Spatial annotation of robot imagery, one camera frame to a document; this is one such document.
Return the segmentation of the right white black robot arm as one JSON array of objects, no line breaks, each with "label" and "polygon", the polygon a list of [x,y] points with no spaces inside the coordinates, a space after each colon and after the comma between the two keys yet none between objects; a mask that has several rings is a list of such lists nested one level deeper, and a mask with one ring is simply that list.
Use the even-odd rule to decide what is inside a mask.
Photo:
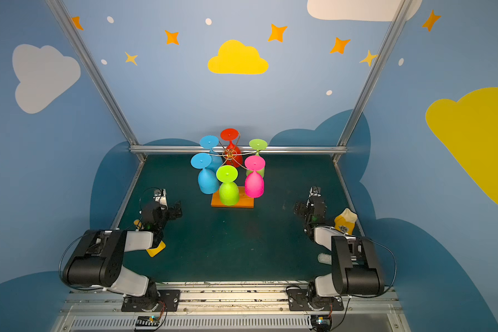
[{"label": "right white black robot arm", "polygon": [[325,200],[313,194],[305,203],[297,202],[294,213],[303,219],[309,239],[330,252],[331,272],[313,281],[316,296],[377,297],[384,293],[385,278],[375,243],[350,233],[347,222],[356,218],[350,209],[331,221],[326,218]]}]

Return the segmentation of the pink wine glass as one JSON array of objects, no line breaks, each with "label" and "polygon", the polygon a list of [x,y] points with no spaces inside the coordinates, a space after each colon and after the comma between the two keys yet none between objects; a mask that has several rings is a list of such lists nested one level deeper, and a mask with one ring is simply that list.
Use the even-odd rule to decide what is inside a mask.
[{"label": "pink wine glass", "polygon": [[258,171],[265,168],[266,162],[260,156],[250,156],[245,160],[245,167],[251,171],[245,180],[245,193],[256,199],[264,194],[264,179]]}]

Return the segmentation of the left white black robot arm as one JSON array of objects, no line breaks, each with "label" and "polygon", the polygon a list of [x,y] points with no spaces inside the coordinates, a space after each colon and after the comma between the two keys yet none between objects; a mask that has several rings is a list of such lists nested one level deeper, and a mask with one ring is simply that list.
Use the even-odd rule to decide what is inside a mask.
[{"label": "left white black robot arm", "polygon": [[123,266],[124,254],[144,250],[155,257],[166,248],[164,229],[182,217],[181,202],[168,206],[157,201],[146,205],[136,230],[91,230],[77,239],[78,245],[65,265],[58,267],[62,282],[73,289],[102,288],[142,297],[153,281]]}]

